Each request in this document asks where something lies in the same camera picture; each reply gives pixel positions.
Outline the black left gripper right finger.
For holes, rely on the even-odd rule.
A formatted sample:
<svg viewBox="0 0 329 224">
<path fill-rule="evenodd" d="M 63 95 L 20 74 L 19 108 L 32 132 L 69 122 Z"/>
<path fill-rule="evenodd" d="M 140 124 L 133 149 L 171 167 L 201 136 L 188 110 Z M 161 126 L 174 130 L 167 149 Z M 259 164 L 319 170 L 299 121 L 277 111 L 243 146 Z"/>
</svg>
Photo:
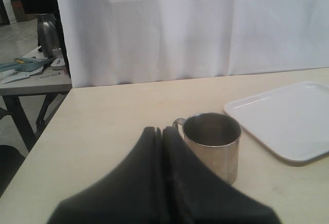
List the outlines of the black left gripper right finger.
<svg viewBox="0 0 329 224">
<path fill-rule="evenodd" d="M 280 223 L 270 207 L 210 171 L 178 130 L 162 133 L 162 172 L 172 223 Z"/>
</svg>

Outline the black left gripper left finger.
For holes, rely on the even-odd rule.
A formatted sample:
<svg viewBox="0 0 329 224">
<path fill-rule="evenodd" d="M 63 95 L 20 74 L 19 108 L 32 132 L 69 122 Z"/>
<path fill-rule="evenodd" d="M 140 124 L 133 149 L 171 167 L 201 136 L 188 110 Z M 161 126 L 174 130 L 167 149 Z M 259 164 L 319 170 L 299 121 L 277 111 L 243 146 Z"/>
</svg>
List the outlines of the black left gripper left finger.
<svg viewBox="0 0 329 224">
<path fill-rule="evenodd" d="M 161 131 L 146 127 L 109 174 L 59 203 L 48 223 L 167 223 Z"/>
</svg>

